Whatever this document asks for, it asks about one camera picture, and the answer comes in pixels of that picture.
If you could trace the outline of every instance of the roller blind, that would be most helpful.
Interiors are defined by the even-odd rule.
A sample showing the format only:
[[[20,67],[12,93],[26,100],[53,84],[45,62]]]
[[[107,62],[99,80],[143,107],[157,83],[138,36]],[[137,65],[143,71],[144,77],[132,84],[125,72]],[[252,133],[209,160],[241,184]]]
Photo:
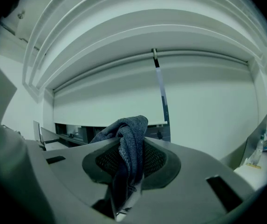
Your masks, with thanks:
[[[255,88],[246,65],[204,56],[159,57],[171,142],[222,159],[257,127]]]
[[[153,59],[103,70],[55,93],[55,123],[108,126],[137,115],[149,125],[165,123]]]

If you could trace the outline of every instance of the bottle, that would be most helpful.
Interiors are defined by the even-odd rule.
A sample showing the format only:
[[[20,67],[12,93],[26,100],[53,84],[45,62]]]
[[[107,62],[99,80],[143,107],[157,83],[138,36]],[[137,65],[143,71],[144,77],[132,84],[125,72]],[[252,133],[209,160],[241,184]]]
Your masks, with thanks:
[[[256,146],[256,150],[254,152],[254,154],[252,155],[251,161],[253,165],[258,165],[259,161],[260,161],[260,157],[262,155],[263,152],[263,148],[264,148],[264,136],[262,135],[260,137],[260,140]]]

